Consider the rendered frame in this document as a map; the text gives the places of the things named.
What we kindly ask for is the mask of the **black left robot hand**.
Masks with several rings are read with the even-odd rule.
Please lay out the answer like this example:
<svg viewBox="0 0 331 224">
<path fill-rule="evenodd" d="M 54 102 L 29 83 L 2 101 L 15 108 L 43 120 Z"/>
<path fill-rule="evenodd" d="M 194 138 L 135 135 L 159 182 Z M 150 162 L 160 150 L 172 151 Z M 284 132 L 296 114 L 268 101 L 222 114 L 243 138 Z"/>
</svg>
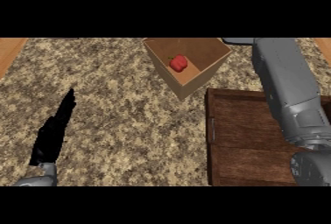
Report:
<svg viewBox="0 0 331 224">
<path fill-rule="evenodd" d="M 70 89 L 57 114 L 48 118 L 43 127 L 39 129 L 30 165 L 39 166 L 42 163 L 55 163 L 58 161 L 66 129 L 76 106 L 74 89 Z"/>
</svg>

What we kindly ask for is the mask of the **dark brown wooden tray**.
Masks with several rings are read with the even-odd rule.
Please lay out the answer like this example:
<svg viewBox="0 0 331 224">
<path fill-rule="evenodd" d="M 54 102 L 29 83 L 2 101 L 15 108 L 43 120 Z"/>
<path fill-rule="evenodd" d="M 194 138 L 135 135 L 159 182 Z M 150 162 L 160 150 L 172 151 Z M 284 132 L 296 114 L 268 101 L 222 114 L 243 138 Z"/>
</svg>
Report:
<svg viewBox="0 0 331 224">
<path fill-rule="evenodd" d="M 286 141 L 262 92 L 207 90 L 206 136 L 212 186 L 331 186 L 331 161 Z"/>
</svg>

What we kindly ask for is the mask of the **cardboard box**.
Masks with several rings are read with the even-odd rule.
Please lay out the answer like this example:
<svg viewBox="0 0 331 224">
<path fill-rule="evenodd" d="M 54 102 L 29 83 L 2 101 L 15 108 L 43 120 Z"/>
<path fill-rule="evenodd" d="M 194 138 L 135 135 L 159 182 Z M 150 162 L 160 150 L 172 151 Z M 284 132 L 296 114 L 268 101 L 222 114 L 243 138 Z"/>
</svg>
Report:
<svg viewBox="0 0 331 224">
<path fill-rule="evenodd" d="M 184 100 L 216 75 L 233 49 L 218 38 L 145 38 L 142 44 L 160 77 Z M 179 54 L 188 66 L 178 73 L 172 60 Z"/>
</svg>

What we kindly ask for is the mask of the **red bell pepper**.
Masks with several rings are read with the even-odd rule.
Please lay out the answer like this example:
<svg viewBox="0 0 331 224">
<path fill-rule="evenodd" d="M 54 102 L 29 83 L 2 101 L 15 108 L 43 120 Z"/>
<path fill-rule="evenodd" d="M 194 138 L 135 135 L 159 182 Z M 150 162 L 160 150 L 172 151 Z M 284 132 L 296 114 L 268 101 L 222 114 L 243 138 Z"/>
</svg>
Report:
<svg viewBox="0 0 331 224">
<path fill-rule="evenodd" d="M 178 54 L 175 57 L 170 57 L 170 68 L 181 73 L 188 67 L 188 60 L 184 55 Z"/>
</svg>

